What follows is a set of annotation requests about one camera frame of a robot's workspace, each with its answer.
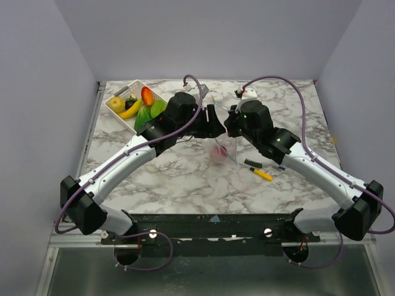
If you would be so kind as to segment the clear zip top bag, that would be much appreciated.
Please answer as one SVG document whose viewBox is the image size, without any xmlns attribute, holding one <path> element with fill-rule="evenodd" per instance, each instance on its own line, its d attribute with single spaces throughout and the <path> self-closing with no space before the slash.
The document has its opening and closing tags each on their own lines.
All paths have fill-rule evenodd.
<svg viewBox="0 0 395 296">
<path fill-rule="evenodd" d="M 220 120 L 221 124 L 224 124 L 224 121 L 228 118 L 228 108 L 223 103 L 223 96 L 217 92 L 211 92 L 209 94 L 210 103 L 214 104 L 215 111 L 217 113 L 218 119 Z M 215 165 L 237 165 L 237 142 L 236 138 L 230 138 L 227 135 L 227 131 L 225 134 L 222 134 L 215 139 L 209 139 L 207 141 L 207 152 L 209 153 L 213 146 L 223 146 L 223 148 L 227 151 L 227 160 L 224 163 L 214 163 Z"/>
</svg>

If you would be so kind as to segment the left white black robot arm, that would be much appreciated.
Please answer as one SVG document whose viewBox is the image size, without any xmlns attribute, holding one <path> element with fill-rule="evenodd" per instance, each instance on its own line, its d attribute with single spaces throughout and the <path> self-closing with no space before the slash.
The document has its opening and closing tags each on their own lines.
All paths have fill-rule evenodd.
<svg viewBox="0 0 395 296">
<path fill-rule="evenodd" d="M 178 92 L 162 113 L 144 123 L 136 135 L 102 165 L 78 179 L 67 176 L 61 181 L 61 214 L 67 215 L 84 235 L 100 229 L 114 233 L 121 242 L 129 244 L 137 235 L 133 220 L 123 210 L 103 206 L 106 197 L 139 167 L 173 147 L 179 138 L 217 138 L 224 133 L 214 105 L 202 107 L 192 95 Z"/>
</svg>

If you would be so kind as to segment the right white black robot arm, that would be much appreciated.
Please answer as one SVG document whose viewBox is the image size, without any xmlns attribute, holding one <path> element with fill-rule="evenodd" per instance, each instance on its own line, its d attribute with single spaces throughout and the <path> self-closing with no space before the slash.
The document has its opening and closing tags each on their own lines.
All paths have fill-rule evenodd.
<svg viewBox="0 0 395 296">
<path fill-rule="evenodd" d="M 229 137 L 242 136 L 262 156 L 299 173 L 336 202 L 329 208 L 297 213 L 294 221 L 284 226 L 288 240 L 299 241 L 314 231 L 339 231 L 361 241 L 381 213 L 383 186 L 379 182 L 357 179 L 304 148 L 294 133 L 273 125 L 268 107 L 260 101 L 232 105 L 225 127 Z"/>
</svg>

